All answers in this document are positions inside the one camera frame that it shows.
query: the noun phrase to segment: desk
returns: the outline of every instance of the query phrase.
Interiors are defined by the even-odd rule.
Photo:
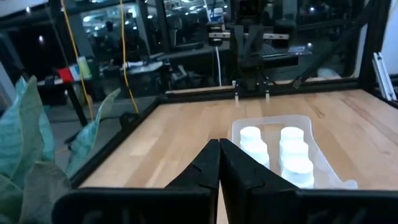
[[[234,100],[160,105],[82,187],[164,187],[209,139],[231,138],[233,121],[282,114],[311,118],[315,140],[342,180],[398,189],[398,110],[362,90],[241,100],[240,108]],[[218,208],[219,223],[227,223],[222,195]]]

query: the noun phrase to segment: ceiling light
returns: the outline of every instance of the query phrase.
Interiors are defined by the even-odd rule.
[[[83,18],[83,22],[88,22],[90,21],[91,17],[90,16],[86,16]]]

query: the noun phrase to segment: white cylinder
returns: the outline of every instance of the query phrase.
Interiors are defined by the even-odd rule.
[[[308,144],[303,141],[283,141],[279,143],[280,160],[286,158],[308,158]]]
[[[286,158],[281,176],[301,189],[312,189],[315,183],[313,164],[309,159]]]
[[[261,139],[244,143],[242,150],[255,161],[269,169],[268,147]]]
[[[304,131],[296,127],[286,127],[280,132],[280,141],[304,141]]]
[[[261,139],[261,131],[257,127],[249,126],[241,130],[241,148],[242,144],[248,141]]]

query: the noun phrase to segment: potted plant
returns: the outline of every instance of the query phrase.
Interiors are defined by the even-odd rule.
[[[17,98],[0,118],[0,223],[51,223],[54,203],[93,149],[101,118],[120,89],[102,102],[94,121],[71,144],[68,166],[55,164],[54,140],[37,91],[37,79],[16,84]]]

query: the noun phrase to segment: yellow cable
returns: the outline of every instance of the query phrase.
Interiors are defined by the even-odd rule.
[[[124,81],[126,82],[127,89],[129,90],[130,98],[131,98],[131,101],[132,101],[132,103],[133,103],[133,105],[134,105],[134,108],[136,109],[137,114],[139,114],[138,106],[137,106],[137,104],[136,104],[136,101],[134,100],[134,97],[133,97],[133,95],[132,95],[131,89],[130,89],[130,87],[129,87],[129,81],[128,81],[128,79],[127,79],[127,71],[126,71],[127,65],[125,65],[125,63],[126,63],[126,40],[124,39],[124,12],[123,12],[123,0],[120,0],[120,11],[121,11],[121,17],[122,17],[122,24],[121,24],[121,27],[122,27],[123,75],[124,75]]]
[[[65,22],[67,23],[70,40],[72,42],[73,51],[75,52],[76,63],[79,66],[79,76],[80,76],[81,85],[82,85],[83,91],[85,93],[85,98],[86,98],[86,101],[87,101],[88,109],[90,110],[90,117],[91,117],[91,120],[93,121],[94,120],[93,109],[91,108],[91,102],[88,101],[86,86],[85,86],[85,82],[83,80],[83,74],[81,73],[82,69],[81,69],[81,67],[80,67],[80,65],[78,63],[79,55],[77,53],[75,39],[73,38],[73,34],[72,34],[72,29],[70,28],[69,18],[68,18],[68,14],[67,14],[67,8],[65,7],[65,0],[61,0],[61,5],[62,5],[62,8],[63,8],[63,15],[65,16]]]

